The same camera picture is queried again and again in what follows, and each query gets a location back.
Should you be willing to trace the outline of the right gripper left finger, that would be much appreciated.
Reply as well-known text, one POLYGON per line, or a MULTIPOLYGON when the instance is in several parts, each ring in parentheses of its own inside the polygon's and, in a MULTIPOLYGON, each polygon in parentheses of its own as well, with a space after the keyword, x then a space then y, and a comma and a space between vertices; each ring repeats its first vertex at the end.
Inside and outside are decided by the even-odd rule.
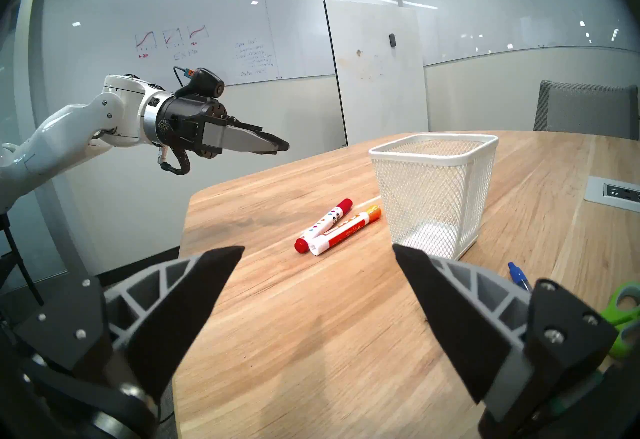
POLYGON ((51 393, 107 400, 132 385, 159 401, 244 251, 156 264, 108 290, 74 278, 15 329, 25 370, 51 393))

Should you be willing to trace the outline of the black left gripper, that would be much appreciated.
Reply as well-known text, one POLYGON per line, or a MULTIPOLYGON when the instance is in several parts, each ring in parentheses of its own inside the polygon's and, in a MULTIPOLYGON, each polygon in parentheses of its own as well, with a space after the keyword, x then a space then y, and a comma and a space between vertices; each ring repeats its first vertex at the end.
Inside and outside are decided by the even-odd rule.
POLYGON ((275 154, 289 150, 287 141, 264 132, 262 127, 228 116, 226 107, 217 98, 201 95, 181 98, 172 96, 163 103, 159 120, 163 122, 156 123, 157 135, 178 160, 188 159, 188 152, 212 159, 222 153, 222 150, 253 154, 275 154), (191 120, 191 117, 199 114, 226 120, 226 126, 204 123, 202 145, 207 150, 195 148, 199 123, 191 120))

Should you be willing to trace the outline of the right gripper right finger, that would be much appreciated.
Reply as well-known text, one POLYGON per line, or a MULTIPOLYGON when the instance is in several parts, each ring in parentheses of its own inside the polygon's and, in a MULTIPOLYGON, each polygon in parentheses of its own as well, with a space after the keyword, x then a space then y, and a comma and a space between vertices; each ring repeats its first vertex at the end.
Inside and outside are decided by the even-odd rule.
POLYGON ((549 278, 532 291, 483 267, 393 244, 425 319, 475 403, 481 438, 573 438, 615 379, 612 324, 549 278))

